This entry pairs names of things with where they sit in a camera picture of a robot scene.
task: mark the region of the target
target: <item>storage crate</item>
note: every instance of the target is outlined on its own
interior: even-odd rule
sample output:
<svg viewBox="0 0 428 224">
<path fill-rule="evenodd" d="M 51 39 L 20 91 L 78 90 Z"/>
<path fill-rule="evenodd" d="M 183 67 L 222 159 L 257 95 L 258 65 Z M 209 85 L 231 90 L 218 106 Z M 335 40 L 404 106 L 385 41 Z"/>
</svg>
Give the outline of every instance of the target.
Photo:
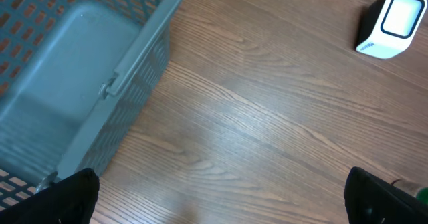
<svg viewBox="0 0 428 224">
<path fill-rule="evenodd" d="M 167 66 L 181 0 L 0 2 L 0 169 L 101 175 Z"/>
</svg>

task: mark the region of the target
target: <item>logo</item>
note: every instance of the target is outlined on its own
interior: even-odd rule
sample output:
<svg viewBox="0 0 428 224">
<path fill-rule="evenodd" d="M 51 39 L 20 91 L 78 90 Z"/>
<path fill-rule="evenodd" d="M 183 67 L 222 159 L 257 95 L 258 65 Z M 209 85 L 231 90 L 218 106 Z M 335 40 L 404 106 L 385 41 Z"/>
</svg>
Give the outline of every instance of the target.
<svg viewBox="0 0 428 224">
<path fill-rule="evenodd" d="M 367 44 L 366 46 L 362 47 L 361 51 L 364 51 L 364 50 L 366 50 L 366 49 L 368 49 L 368 48 L 370 48 L 370 47 L 373 47 L 373 46 L 375 46 L 375 44 L 374 44 L 374 43 L 369 43 L 369 44 Z"/>
</svg>

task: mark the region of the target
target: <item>wooden surface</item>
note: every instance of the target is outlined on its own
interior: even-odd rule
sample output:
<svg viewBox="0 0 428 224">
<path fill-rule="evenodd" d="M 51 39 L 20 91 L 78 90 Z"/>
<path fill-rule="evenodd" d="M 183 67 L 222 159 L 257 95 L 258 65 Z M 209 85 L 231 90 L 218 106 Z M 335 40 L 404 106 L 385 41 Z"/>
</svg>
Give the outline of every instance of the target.
<svg viewBox="0 0 428 224">
<path fill-rule="evenodd" d="M 184 0 L 93 222 L 347 223 L 353 166 L 428 183 L 428 18 L 396 58 L 360 55 L 373 1 Z"/>
</svg>

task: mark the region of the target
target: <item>wood grain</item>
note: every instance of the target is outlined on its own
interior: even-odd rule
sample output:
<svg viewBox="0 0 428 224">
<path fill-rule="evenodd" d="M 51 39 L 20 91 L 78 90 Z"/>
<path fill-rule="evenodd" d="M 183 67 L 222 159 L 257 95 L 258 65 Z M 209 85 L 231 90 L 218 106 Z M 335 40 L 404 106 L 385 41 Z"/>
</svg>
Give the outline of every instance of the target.
<svg viewBox="0 0 428 224">
<path fill-rule="evenodd" d="M 374 0 L 184 0 L 94 223 L 346 223 L 351 167 L 428 183 L 428 26 L 354 51 Z"/>
</svg>

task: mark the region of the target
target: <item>perforated basket side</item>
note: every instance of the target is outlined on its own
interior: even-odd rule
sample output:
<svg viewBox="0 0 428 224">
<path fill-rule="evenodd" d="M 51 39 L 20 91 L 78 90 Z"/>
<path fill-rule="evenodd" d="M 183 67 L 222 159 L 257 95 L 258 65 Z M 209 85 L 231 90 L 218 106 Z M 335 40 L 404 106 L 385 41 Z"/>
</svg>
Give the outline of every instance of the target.
<svg viewBox="0 0 428 224">
<path fill-rule="evenodd" d="M 25 200 L 34 192 L 35 187 L 31 183 L 0 169 L 0 211 Z"/>
<path fill-rule="evenodd" d="M 167 67 L 168 59 L 169 29 L 167 27 L 153 45 L 146 62 L 136 71 L 129 87 L 103 125 L 76 171 L 90 167 L 94 169 L 97 175 L 104 172 L 125 134 L 160 80 Z"/>
<path fill-rule="evenodd" d="M 0 0 L 0 96 L 71 5 L 87 0 Z M 162 0 L 91 0 L 145 24 Z"/>
</svg>

